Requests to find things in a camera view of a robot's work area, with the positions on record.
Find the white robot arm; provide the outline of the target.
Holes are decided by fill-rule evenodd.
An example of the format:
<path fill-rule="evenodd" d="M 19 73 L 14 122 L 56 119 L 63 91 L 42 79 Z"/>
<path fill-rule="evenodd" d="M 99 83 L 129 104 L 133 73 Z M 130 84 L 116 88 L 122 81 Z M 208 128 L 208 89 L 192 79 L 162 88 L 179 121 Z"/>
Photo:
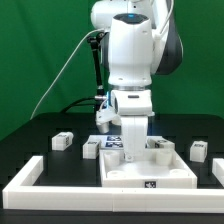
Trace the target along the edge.
<path fill-rule="evenodd" d="M 145 150 L 148 118 L 154 115 L 151 76 L 170 74 L 181 63 L 183 46 L 173 18 L 174 0 L 99 0 L 91 11 L 93 26 L 104 34 L 102 63 L 111 87 L 96 123 L 103 133 L 121 126 L 124 159 Z"/>

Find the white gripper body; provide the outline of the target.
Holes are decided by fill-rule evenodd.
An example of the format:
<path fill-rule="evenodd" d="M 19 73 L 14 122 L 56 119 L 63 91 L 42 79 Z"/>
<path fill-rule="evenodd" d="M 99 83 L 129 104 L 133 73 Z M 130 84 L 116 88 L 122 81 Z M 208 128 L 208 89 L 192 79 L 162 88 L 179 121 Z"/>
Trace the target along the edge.
<path fill-rule="evenodd" d="M 153 115 L 151 91 L 113 90 L 111 105 L 121 120 L 124 153 L 141 155 L 146 144 L 148 118 Z"/>

